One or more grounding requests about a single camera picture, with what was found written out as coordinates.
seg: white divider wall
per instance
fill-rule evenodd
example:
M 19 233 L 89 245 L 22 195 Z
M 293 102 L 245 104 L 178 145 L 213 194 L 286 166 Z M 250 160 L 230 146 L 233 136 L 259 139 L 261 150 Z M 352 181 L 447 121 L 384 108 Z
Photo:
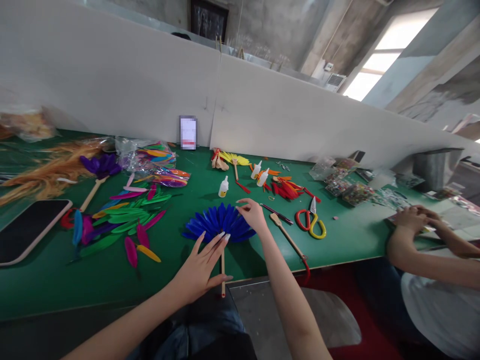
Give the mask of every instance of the white divider wall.
M 210 147 L 300 161 L 362 150 L 372 168 L 443 147 L 480 152 L 471 140 L 225 55 Z
M 0 85 L 61 129 L 175 142 L 194 115 L 210 144 L 219 51 L 67 0 L 2 0 L 0 49 Z

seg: pink phone case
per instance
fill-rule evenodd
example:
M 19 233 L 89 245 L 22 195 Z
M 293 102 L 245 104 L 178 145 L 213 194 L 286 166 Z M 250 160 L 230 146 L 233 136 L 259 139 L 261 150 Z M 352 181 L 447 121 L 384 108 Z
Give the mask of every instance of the pink phone case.
M 55 201 L 55 200 L 66 200 L 66 199 L 53 199 L 53 200 L 50 200 L 50 201 Z M 42 240 L 42 238 L 50 231 L 51 228 L 53 228 L 53 226 L 57 223 L 58 220 L 60 220 L 62 218 L 62 216 L 67 212 L 68 209 L 70 209 L 72 207 L 72 202 L 70 200 L 68 200 L 68 203 L 67 205 L 63 208 L 62 211 L 60 211 L 58 213 L 57 216 L 55 216 L 55 218 L 45 227 L 45 229 L 40 233 L 40 235 L 38 235 L 35 240 L 33 240 L 31 242 L 31 244 L 25 249 L 25 251 L 19 256 L 17 257 L 15 260 L 12 260 L 12 261 L 9 261 L 9 262 L 2 262 L 0 263 L 0 267 L 2 266 L 9 266 L 9 265 L 13 265 L 13 264 L 16 264 L 16 263 L 19 263 L 20 261 L 22 261 L 23 259 L 25 259 L 27 257 L 27 255 L 33 250 L 33 248 L 40 242 L 40 240 Z M 22 211 L 20 214 L 18 214 L 18 216 L 20 216 L 23 212 L 25 212 L 26 210 L 28 209 L 28 207 Z M 15 217 L 12 221 L 10 221 L 7 226 L 12 223 L 13 221 L 15 221 L 16 218 Z

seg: scissors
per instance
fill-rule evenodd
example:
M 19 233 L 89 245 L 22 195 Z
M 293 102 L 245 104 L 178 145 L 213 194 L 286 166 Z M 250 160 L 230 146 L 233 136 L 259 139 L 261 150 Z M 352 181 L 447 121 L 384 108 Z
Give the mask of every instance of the scissors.
M 304 226 L 300 221 L 301 213 L 305 213 L 306 226 Z M 313 214 L 312 221 L 310 221 L 310 214 Z M 327 229 L 325 228 L 323 221 L 319 220 L 319 216 L 317 215 L 317 202 L 315 198 L 311 200 L 310 210 L 306 210 L 306 209 L 299 210 L 295 215 L 295 220 L 300 229 L 302 229 L 303 231 L 308 231 L 310 235 L 315 239 L 323 239 L 324 237 L 327 236 Z M 321 235 L 317 235 L 314 233 L 314 226 L 317 221 L 321 228 Z

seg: glue bottle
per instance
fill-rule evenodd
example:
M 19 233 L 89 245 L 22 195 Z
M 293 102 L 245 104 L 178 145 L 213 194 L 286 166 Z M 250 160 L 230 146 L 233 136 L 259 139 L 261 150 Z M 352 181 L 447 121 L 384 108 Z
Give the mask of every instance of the glue bottle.
M 255 167 L 253 168 L 253 171 L 252 171 L 250 177 L 251 177 L 252 179 L 256 179 L 257 176 L 259 175 L 259 172 L 260 172 L 260 169 L 261 169 L 261 168 L 262 168 L 262 160 L 260 160 L 260 162 L 259 162 L 257 165 L 255 165 Z
M 261 176 L 258 178 L 258 181 L 256 182 L 257 186 L 262 187 L 265 184 L 267 178 L 269 177 L 269 170 L 270 168 L 268 168 L 264 173 L 261 174 Z
M 218 196 L 224 198 L 227 195 L 227 191 L 229 190 L 229 177 L 225 176 L 225 180 L 223 180 L 220 184 L 220 190 L 218 191 Z

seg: woman's left hand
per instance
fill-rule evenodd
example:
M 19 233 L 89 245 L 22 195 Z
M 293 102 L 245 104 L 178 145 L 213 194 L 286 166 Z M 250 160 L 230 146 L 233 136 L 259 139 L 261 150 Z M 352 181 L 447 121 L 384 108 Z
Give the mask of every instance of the woman's left hand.
M 397 229 L 400 230 L 403 228 L 412 231 L 415 235 L 422 230 L 426 224 L 428 224 L 429 219 L 426 214 L 419 214 L 419 210 L 412 206 L 406 207 L 402 211 L 398 211 L 395 222 Z
M 230 234 L 224 234 L 222 232 L 214 237 L 199 253 L 204 232 L 195 242 L 190 256 L 168 284 L 173 287 L 172 291 L 179 296 L 178 300 L 182 305 L 193 303 L 211 288 L 233 279 L 233 276 L 224 274 L 210 278 L 215 264 L 229 242 Z

